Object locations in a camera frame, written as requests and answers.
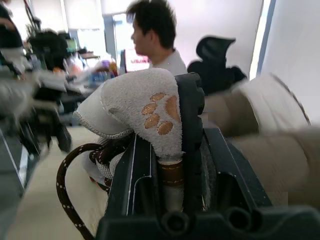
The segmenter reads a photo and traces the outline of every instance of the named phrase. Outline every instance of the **man's ear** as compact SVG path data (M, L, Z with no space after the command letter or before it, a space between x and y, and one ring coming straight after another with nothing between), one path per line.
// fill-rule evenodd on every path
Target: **man's ear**
M149 39L154 43L158 41L158 35L152 29L148 32Z

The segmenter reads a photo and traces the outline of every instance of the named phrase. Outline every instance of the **white wall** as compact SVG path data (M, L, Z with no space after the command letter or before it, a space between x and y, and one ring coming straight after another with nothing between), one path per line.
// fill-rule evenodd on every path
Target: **white wall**
M281 78L320 124L320 0L277 0L262 72Z
M31 0L33 14L42 22L43 29L63 31L67 29L61 0Z
M175 46L188 65L205 35L236 38L227 64L250 72L262 0L170 0L177 17Z
M30 24L30 21L26 13L24 1L12 0L7 7L12 11L12 20L19 30L22 39L25 40L28 36L26 25Z
M64 0L64 7L69 29L103 28L100 0Z

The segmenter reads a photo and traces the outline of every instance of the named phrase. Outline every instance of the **black plastic holder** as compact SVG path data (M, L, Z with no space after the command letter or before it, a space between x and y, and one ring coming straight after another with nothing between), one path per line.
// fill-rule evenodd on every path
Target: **black plastic holder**
M202 128L199 76L176 79L185 152L183 212L165 213L156 155L149 142L135 136L116 167L96 239L320 239L316 209L272 207L242 154L218 128Z

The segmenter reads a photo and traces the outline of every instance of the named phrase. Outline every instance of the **beige sofa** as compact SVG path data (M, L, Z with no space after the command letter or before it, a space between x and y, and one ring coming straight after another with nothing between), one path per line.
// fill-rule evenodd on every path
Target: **beige sofa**
M203 121L225 137L297 130L310 125L303 106L276 76L261 75L205 99Z
M232 140L275 206L320 207L320 127Z

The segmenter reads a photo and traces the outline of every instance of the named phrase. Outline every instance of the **white shirt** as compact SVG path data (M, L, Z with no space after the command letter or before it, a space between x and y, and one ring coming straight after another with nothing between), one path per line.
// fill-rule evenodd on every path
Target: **white shirt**
M162 63L156 65L150 64L149 68L166 69L174 76L188 73L186 65L182 60L178 50L174 50L174 52Z

